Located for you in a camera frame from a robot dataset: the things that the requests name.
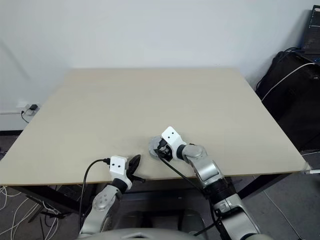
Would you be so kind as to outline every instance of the laptop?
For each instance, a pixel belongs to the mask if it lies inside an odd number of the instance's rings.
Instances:
[[[314,5],[304,31],[300,55],[320,64],[320,5]]]

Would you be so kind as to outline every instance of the white wall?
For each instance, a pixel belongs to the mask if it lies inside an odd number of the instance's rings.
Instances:
[[[238,68],[251,86],[296,46],[315,0],[0,0],[0,113],[70,68]],[[0,130],[22,129],[0,114]]]

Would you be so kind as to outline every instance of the baseboard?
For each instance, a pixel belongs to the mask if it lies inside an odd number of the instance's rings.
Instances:
[[[0,131],[0,136],[19,136],[23,130]]]

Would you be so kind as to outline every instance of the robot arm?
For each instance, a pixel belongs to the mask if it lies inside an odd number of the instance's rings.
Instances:
[[[204,147],[186,144],[172,127],[168,127],[154,151],[160,158],[183,160],[192,166],[217,216],[216,227],[223,240],[245,240],[260,233],[234,187],[226,181]]]
[[[140,158],[140,155],[136,155],[130,160],[128,170],[127,158],[122,156],[112,156],[110,158],[112,183],[95,196],[92,209],[80,230],[79,239],[111,229],[112,216],[118,210],[122,194],[132,187],[133,180],[145,181],[133,175],[139,165]]]

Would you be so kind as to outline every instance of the white cable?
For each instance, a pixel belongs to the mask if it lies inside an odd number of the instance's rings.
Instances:
[[[8,197],[7,197],[7,189],[6,189],[6,188],[3,188],[3,189],[4,189],[4,191],[5,191],[5,193],[4,193],[4,195],[5,195],[5,200],[4,200],[3,206],[0,208],[0,211],[6,207],[6,205],[7,205],[7,199],[8,199]]]
[[[48,207],[46,206],[46,204],[45,204],[44,201],[42,201],[42,205],[43,205],[43,207],[44,207],[45,209],[47,209],[48,211],[52,211],[52,212],[54,212],[54,213],[55,213],[55,211],[58,212],[58,210],[55,209],[55,208],[48,208]]]
[[[53,213],[56,214],[56,215],[60,213],[57,209],[55,209],[55,208],[52,207],[52,206],[50,206],[51,208],[48,208],[48,207],[46,206],[46,204],[45,204],[44,201],[42,201],[42,204],[43,204],[43,207],[44,207],[45,209],[47,209],[48,211],[51,211],[51,212],[53,212]],[[51,227],[50,227],[50,229],[49,229],[49,231],[48,231],[48,233],[46,234],[44,240],[50,240],[50,239],[56,234],[56,232],[57,232],[57,230],[58,230],[58,225],[59,225],[59,219],[58,219],[58,218],[55,218],[54,221],[53,221],[53,223],[52,223],[52,225],[51,225]],[[53,233],[52,233],[51,236],[49,237],[50,232],[52,231],[52,229],[53,229],[54,226],[55,226],[55,230],[53,231]]]
[[[320,151],[314,151],[314,152],[304,153],[304,154],[301,154],[301,156],[310,155],[310,154],[317,154],[317,153],[320,153]]]
[[[261,102],[263,100],[265,100],[266,96],[268,96],[268,94],[276,87],[278,86],[283,80],[285,80],[287,77],[289,77],[291,74],[295,73],[296,71],[298,71],[299,69],[303,68],[304,66],[307,66],[307,65],[315,65],[314,62],[309,62],[309,63],[306,63],[306,64],[303,64],[299,67],[297,67],[295,70],[293,70],[292,72],[290,72],[287,76],[285,76],[284,78],[282,78],[276,85],[274,85],[272,88],[270,88],[270,90],[264,95],[264,97],[262,98]]]
[[[19,193],[17,193],[17,194],[10,195],[10,194],[8,194],[8,192],[7,192],[7,193],[4,193],[1,188],[6,189],[7,186],[1,186],[1,187],[0,187],[0,192],[3,193],[4,195],[6,195],[7,197],[15,197],[15,196],[18,196],[18,195],[20,195],[20,194],[22,193],[22,192],[19,192]]]
[[[33,205],[33,206],[29,209],[29,211],[23,216],[23,218],[25,218],[25,216],[28,215],[30,212],[33,213],[38,206],[39,206],[39,205],[38,205],[37,203],[36,203],[35,205]],[[19,227],[20,224],[21,224],[21,221],[15,225],[16,227],[15,227],[15,229],[14,229],[14,231],[13,231],[12,240],[15,240],[15,234],[16,234],[16,232],[17,232],[18,227]]]
[[[264,190],[263,193],[265,194],[265,196],[271,201],[271,203],[276,207],[276,209],[278,209],[278,211],[282,214],[282,216],[284,217],[284,219],[286,220],[286,222],[290,225],[290,227],[292,228],[292,230],[295,232],[295,234],[297,235],[297,237],[299,238],[299,240],[303,240],[303,238],[299,235],[299,233],[297,232],[297,230],[294,228],[294,226],[291,224],[291,222],[289,221],[289,219],[286,217],[286,215],[284,214],[284,212],[280,209],[280,207],[278,207],[278,205],[271,199],[271,197],[269,197],[269,195],[266,193],[266,191]]]
[[[26,198],[20,205],[16,208],[14,215],[13,215],[13,221],[12,221],[12,227],[11,227],[11,234],[10,234],[10,239],[13,240],[13,230],[14,230],[14,225],[15,225],[15,219],[16,219],[16,214],[19,210],[19,208],[26,202],[28,201],[29,198]]]
[[[320,174],[320,169],[311,169],[308,171],[304,171],[304,174]]]
[[[48,238],[51,230],[53,229],[53,227],[54,227],[54,225],[55,225],[55,223],[56,223],[55,230],[54,230],[54,232],[52,233],[52,235]],[[57,229],[58,229],[58,224],[59,224],[59,220],[58,220],[58,218],[55,218],[54,221],[53,221],[53,223],[52,223],[52,225],[51,225],[51,227],[50,227],[50,229],[49,229],[49,231],[48,231],[48,233],[46,234],[44,240],[50,240],[50,239],[54,236],[54,234],[56,233],[56,231],[57,231]]]
[[[14,225],[13,227],[15,228],[16,226],[18,226],[20,223],[22,223],[24,220],[26,220],[34,211],[36,210],[36,207],[28,214],[28,215],[24,215],[24,217],[16,224]],[[7,230],[3,231],[3,232],[0,232],[0,235],[10,231],[12,229],[12,227],[8,228]]]

